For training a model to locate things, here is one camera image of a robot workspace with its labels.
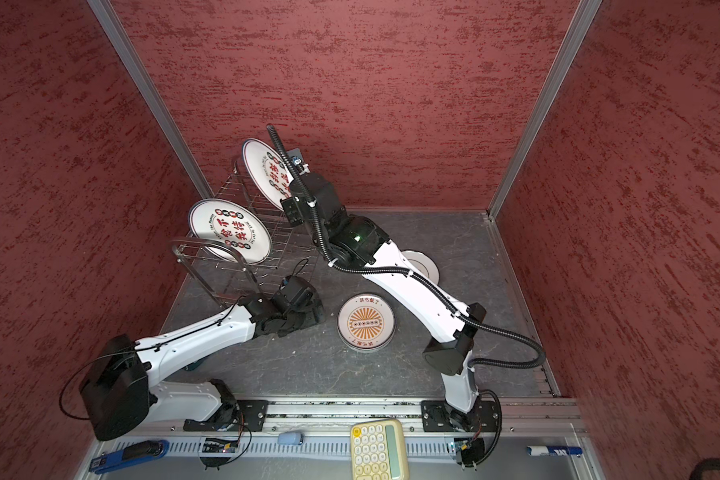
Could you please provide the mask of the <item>stainless steel dish rack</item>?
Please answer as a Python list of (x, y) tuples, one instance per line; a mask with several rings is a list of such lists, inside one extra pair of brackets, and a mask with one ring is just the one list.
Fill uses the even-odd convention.
[(190, 232), (170, 241), (176, 262), (226, 307), (247, 293), (274, 294), (282, 280), (312, 277), (317, 252), (304, 228), (292, 227), (256, 187), (241, 159), (215, 197), (188, 214)]

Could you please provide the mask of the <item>white plate grey outline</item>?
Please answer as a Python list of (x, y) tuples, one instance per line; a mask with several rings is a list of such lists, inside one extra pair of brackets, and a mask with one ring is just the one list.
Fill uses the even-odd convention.
[(440, 271), (436, 263), (426, 254), (413, 250), (402, 251), (403, 256), (430, 282), (439, 284)]

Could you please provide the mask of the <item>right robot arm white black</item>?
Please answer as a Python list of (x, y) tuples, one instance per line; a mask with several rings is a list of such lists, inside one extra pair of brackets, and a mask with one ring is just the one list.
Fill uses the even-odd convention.
[(281, 202), (288, 220), (305, 224), (328, 266), (360, 275), (382, 288), (427, 329), (422, 356), (442, 377), (444, 418), (455, 431), (476, 429), (479, 393), (472, 358), (477, 328), (470, 307), (428, 280), (405, 258), (389, 235), (369, 218), (349, 214), (333, 185), (312, 173), (295, 177)]

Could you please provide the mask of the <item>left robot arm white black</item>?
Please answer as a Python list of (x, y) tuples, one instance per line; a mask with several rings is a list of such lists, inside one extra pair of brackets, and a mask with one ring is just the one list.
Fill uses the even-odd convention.
[(321, 323), (317, 290), (297, 275), (272, 295), (246, 295), (194, 324), (133, 341), (111, 338), (79, 386), (95, 437), (108, 441), (142, 424), (179, 420), (188, 431), (236, 429), (243, 415), (219, 379), (198, 384), (170, 381), (174, 373), (228, 347), (261, 336), (284, 337)]

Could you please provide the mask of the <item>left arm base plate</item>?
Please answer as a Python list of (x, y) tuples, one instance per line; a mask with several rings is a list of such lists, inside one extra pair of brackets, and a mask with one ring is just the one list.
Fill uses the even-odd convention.
[(248, 429), (251, 432), (260, 432), (263, 429), (268, 406), (267, 400), (238, 400), (235, 403), (223, 403), (208, 420), (185, 420), (183, 430), (240, 433)]

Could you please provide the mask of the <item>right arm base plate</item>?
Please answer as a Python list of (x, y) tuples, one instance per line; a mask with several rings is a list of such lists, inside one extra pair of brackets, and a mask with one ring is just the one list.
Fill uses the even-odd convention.
[(461, 412), (445, 401), (424, 400), (420, 403), (425, 432), (494, 433), (497, 431), (499, 404), (478, 399), (473, 408)]

